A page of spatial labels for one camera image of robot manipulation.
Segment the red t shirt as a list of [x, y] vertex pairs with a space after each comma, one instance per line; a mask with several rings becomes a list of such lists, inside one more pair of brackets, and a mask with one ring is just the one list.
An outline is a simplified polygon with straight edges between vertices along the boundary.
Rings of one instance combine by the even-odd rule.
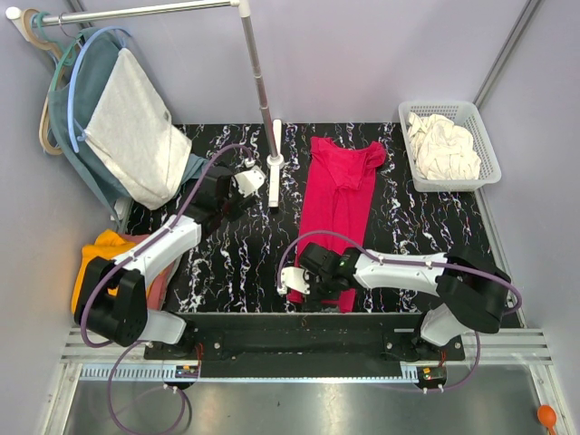
[[311, 156], [299, 234], [329, 230], [361, 244], [386, 149], [374, 141], [366, 148], [349, 150], [329, 138], [314, 137]]

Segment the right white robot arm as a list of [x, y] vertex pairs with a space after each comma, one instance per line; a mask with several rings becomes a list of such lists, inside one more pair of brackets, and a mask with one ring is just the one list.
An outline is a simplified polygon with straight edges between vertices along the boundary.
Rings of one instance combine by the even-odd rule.
[[298, 257], [310, 296], [324, 300], [351, 289], [399, 288], [436, 296], [419, 339], [442, 347], [468, 330], [495, 334], [507, 311], [511, 278], [467, 247], [423, 256], [387, 255], [348, 247], [338, 254], [309, 243]]

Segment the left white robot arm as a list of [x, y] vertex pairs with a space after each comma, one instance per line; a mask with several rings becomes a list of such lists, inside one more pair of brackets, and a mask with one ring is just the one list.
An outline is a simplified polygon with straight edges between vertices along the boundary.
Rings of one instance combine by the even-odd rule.
[[154, 279], [182, 254], [212, 235], [224, 219], [233, 221], [256, 203], [266, 175], [258, 167], [233, 173], [211, 167], [194, 180], [179, 212], [128, 251], [106, 259], [92, 259], [73, 308], [74, 321], [87, 332], [122, 347], [183, 341], [187, 322], [148, 307], [146, 291]]

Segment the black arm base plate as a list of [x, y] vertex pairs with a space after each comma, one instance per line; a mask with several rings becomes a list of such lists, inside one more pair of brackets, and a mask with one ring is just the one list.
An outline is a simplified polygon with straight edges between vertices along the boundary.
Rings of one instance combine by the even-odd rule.
[[403, 363], [462, 362], [460, 335], [418, 341], [419, 314], [187, 314], [183, 343], [156, 343], [147, 360], [201, 358], [209, 379], [393, 379]]

